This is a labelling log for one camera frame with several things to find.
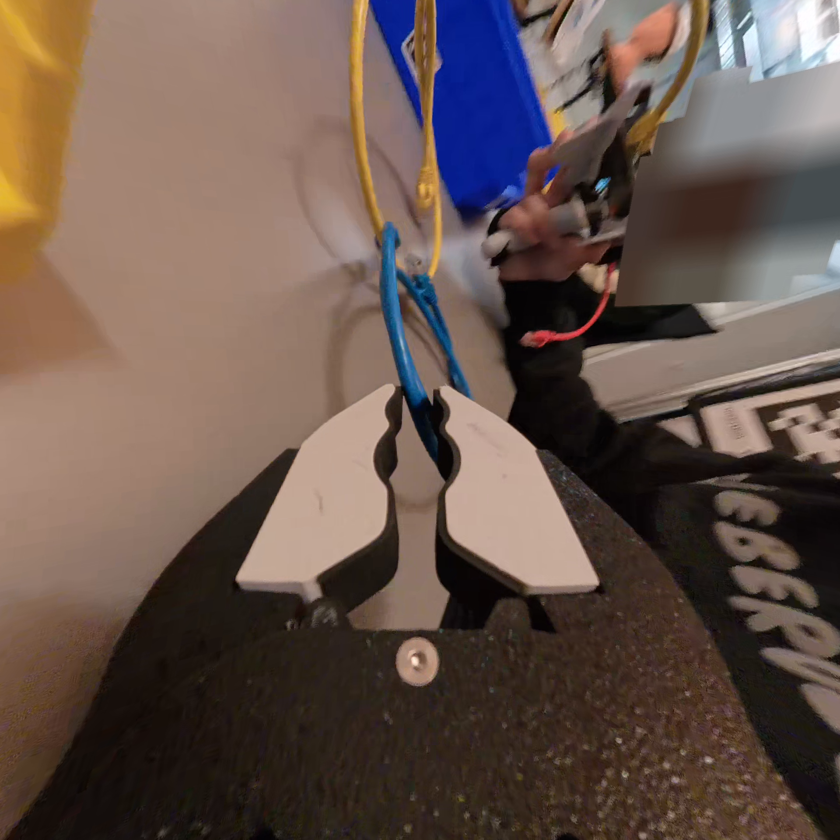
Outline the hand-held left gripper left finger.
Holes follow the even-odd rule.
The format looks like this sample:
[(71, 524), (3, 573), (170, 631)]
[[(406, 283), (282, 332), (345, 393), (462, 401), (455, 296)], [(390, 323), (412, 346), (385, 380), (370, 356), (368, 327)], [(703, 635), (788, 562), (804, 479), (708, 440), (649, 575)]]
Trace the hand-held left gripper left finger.
[(236, 574), (242, 591), (327, 600), (349, 614), (392, 581), (402, 418), (402, 390), (387, 384), (303, 442)]

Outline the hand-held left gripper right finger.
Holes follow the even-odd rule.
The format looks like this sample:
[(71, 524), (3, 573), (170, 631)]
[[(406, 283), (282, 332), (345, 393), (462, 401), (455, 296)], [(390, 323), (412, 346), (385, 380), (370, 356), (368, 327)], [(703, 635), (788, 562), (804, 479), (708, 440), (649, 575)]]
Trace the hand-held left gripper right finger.
[(446, 385), (439, 419), (436, 572), (460, 601), (595, 592), (599, 577), (537, 449)]

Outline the person's right hand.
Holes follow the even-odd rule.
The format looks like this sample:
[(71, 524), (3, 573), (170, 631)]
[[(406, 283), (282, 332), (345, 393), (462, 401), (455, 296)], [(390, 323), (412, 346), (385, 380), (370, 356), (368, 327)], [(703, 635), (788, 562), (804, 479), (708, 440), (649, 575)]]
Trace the person's right hand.
[(498, 279), (503, 284), (564, 282), (580, 274), (584, 266), (618, 263), (604, 245), (588, 245), (579, 238), (558, 234), (550, 212), (568, 200), (569, 190), (562, 174), (545, 185), (554, 168), (551, 152), (551, 147), (544, 147), (531, 153), (523, 198), (499, 218), (500, 228), (512, 231), (528, 245), (498, 267)]

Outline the blue plastic bin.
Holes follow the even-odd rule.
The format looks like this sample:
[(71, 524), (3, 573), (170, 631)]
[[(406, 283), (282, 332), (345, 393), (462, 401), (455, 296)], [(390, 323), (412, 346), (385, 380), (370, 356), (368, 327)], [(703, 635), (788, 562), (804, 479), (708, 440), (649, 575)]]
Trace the blue plastic bin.
[(460, 219), (522, 197), (529, 157), (553, 141), (508, 1), (436, 3), (433, 126)]

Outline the yellow plastic bin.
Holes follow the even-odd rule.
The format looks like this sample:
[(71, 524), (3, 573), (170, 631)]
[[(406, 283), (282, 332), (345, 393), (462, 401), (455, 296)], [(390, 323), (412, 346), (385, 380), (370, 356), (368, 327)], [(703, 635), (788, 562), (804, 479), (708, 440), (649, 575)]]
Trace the yellow plastic bin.
[(51, 236), (95, 3), (1, 2), (1, 281)]

